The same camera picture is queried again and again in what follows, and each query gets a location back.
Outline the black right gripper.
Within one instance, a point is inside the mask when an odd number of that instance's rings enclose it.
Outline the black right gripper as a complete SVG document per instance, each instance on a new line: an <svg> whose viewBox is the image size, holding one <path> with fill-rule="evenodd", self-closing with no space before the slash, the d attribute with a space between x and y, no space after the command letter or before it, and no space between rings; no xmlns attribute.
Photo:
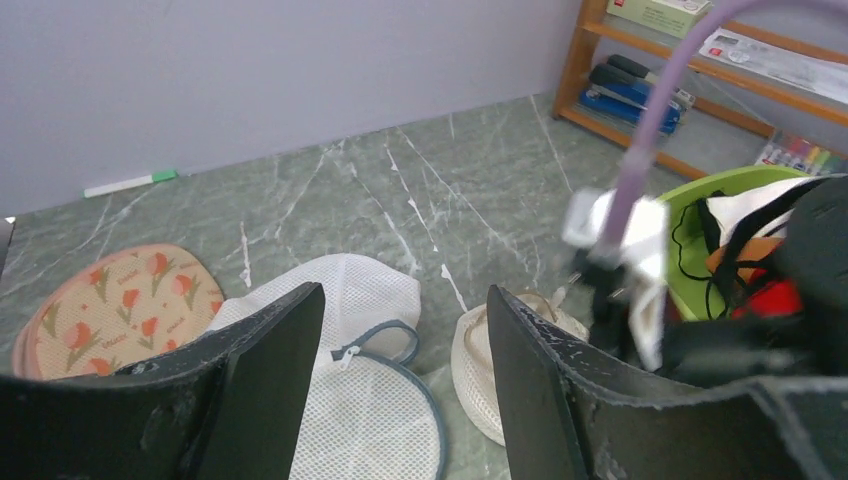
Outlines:
<svg viewBox="0 0 848 480"><path fill-rule="evenodd" d="M847 178L817 178L745 217L706 280L720 312L661 323L651 367L626 316L635 304L612 296L624 284L611 268L577 251L574 264L593 287L589 343L656 375L698 387L771 375L847 374Z"/></svg>

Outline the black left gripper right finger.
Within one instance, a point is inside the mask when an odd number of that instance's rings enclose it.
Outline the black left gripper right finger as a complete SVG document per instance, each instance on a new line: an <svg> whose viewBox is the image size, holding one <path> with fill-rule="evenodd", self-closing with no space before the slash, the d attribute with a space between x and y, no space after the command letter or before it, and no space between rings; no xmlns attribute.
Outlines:
<svg viewBox="0 0 848 480"><path fill-rule="evenodd" d="M843 479L847 382L753 377L699 389L634 368L487 297L515 479Z"/></svg>

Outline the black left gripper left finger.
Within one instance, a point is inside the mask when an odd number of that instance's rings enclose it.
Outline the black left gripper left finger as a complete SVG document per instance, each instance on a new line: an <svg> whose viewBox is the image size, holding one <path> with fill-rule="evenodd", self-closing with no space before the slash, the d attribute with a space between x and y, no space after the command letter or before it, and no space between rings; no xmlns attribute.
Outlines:
<svg viewBox="0 0 848 480"><path fill-rule="evenodd" d="M1 379L5 479L285 479L321 336L307 282L109 376Z"/></svg>

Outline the orange red bra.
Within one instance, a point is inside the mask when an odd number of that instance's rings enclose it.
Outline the orange red bra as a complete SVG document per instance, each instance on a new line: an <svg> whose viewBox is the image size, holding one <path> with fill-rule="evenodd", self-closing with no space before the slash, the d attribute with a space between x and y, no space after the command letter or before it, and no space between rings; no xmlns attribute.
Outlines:
<svg viewBox="0 0 848 480"><path fill-rule="evenodd" d="M723 247L717 247L718 228L706 211L706 199L730 195L716 191L692 204L709 253L705 260L709 271L706 287L720 294L724 302L722 311L718 314L708 311L707 319L725 315L740 317L747 308L763 314L799 309L800 300L793 285L783 280L773 265L774 251L786 236L795 203L829 181L796 187L755 211L735 227L730 241Z"/></svg>

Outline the beige-trim mesh laundry bag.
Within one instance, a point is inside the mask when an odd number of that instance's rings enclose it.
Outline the beige-trim mesh laundry bag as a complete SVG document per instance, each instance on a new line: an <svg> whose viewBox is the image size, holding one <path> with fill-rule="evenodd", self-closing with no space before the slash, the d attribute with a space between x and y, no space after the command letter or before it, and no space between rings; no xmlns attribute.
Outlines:
<svg viewBox="0 0 848 480"><path fill-rule="evenodd" d="M565 289L560 287L550 298L532 291L518 293L516 298L547 322L586 341L589 330L560 308L565 295ZM487 438L503 446L505 440L496 393L486 305L481 304L458 319L450 366L454 389L466 416Z"/></svg>

